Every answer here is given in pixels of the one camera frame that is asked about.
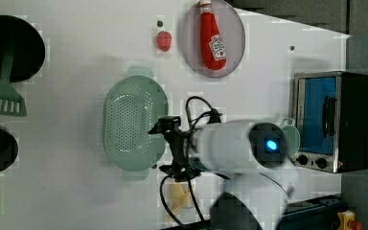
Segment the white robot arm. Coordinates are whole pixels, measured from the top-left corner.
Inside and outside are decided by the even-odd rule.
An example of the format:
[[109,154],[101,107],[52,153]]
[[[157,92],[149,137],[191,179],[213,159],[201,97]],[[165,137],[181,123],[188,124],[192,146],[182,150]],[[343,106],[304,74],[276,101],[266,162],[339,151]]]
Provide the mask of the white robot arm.
[[276,230],[293,195],[299,172],[289,158],[283,130],[257,120],[211,123],[188,131],[167,116],[149,130],[169,144],[172,163],[160,168],[175,181],[202,173],[225,179],[209,208],[211,230]]

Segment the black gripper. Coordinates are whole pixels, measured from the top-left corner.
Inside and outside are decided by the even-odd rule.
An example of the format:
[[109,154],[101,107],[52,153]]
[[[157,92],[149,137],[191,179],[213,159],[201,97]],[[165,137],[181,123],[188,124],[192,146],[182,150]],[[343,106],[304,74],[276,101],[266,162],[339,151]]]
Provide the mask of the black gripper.
[[162,134],[172,153],[172,163],[161,166],[160,170],[176,182],[185,182],[201,176],[201,171],[190,165],[187,156],[190,135],[188,131],[182,131],[180,126],[179,116],[162,117],[151,128],[149,134]]

